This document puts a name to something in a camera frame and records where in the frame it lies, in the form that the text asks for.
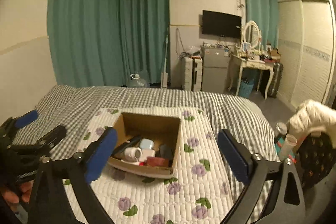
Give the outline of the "person's left hand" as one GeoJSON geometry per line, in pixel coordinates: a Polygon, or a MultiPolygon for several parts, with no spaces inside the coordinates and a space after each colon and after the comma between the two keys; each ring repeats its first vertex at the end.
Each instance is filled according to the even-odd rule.
{"type": "Polygon", "coordinates": [[[16,205],[22,200],[25,203],[29,203],[31,192],[33,189],[34,181],[29,181],[23,183],[19,187],[20,194],[17,195],[15,192],[10,190],[8,187],[1,185],[1,194],[2,197],[5,199],[8,205],[16,205]]]}

